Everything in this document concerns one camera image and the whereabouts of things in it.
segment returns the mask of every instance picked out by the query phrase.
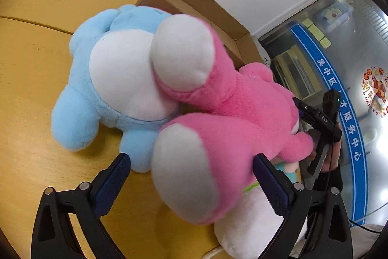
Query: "yellow table surface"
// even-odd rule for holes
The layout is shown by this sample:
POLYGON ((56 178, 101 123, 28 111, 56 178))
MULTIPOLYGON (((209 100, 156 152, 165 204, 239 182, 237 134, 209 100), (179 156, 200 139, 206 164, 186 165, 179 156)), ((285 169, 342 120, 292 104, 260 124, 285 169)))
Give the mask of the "yellow table surface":
MULTIPOLYGON (((0 0, 0 227, 22 259, 30 258, 43 190, 91 181, 116 157, 121 139, 121 131, 101 126, 91 146, 72 153, 51 135, 51 110, 71 65, 69 33, 101 10, 135 2, 0 0)), ((71 219, 86 257, 94 258, 71 219)), ((162 203, 149 173, 130 174, 102 222, 128 258, 200 259, 218 246, 212 226, 189 225, 162 203)), ((214 257, 221 258, 225 253, 214 257)))

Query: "white cable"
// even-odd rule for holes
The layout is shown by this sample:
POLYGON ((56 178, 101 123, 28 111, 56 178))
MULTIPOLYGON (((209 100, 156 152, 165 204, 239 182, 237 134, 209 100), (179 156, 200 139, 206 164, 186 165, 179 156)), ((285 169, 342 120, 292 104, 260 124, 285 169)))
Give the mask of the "white cable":
POLYGON ((219 254, 220 252, 224 251, 224 248, 221 246, 218 246, 217 248, 214 248, 207 253, 205 253, 202 257, 202 259, 210 259, 211 257, 215 256, 216 254, 219 254))
POLYGON ((385 207, 387 204, 388 204, 388 202, 385 203, 385 204, 383 204, 382 206, 380 206, 378 209, 374 210, 373 212, 370 212, 369 214, 365 215, 363 218, 360 218, 360 219, 358 219, 358 220, 355 220, 354 222, 357 223, 357 222, 359 222, 359 221, 361 221, 361 220, 367 218, 369 215, 372 215, 373 213, 375 213, 375 212, 377 212, 378 210, 382 209, 382 208, 385 207))

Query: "yellow sticky note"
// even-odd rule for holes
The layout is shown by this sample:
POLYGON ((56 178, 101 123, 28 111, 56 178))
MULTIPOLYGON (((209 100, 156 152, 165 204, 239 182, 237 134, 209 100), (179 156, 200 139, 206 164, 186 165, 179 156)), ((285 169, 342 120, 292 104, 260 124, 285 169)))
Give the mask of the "yellow sticky note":
POLYGON ((326 37, 320 40, 319 43, 323 46, 324 49, 327 49, 329 46, 331 46, 331 42, 326 37))
POLYGON ((322 31, 319 30, 318 27, 317 27, 316 25, 314 25, 314 24, 312 24, 308 30, 311 32, 311 34, 312 34, 318 41, 319 41, 319 40, 322 40, 322 39, 325 37, 325 35, 322 33, 322 31))
POLYGON ((308 18, 306 20, 302 21, 302 23, 306 28, 310 27, 313 24, 313 22, 308 18))

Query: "white plush belly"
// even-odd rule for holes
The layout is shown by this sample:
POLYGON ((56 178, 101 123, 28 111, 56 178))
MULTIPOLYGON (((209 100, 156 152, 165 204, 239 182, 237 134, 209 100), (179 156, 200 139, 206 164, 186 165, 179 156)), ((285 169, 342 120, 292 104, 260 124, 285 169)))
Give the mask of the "white plush belly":
POLYGON ((163 119, 177 106, 155 82, 149 57, 153 36, 139 29, 108 33, 94 46, 89 62, 93 86, 102 100, 144 121, 163 119))

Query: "black sleeve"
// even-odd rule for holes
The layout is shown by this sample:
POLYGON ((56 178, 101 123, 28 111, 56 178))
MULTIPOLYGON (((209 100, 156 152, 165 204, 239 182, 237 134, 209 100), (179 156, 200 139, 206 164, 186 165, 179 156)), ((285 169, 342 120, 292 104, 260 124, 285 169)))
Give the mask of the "black sleeve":
POLYGON ((327 178, 329 178, 328 188, 336 187, 338 190, 342 191, 343 182, 341 177, 341 167, 339 165, 336 169, 330 172, 330 177, 328 172, 321 172, 314 183, 313 190, 325 191, 327 178))

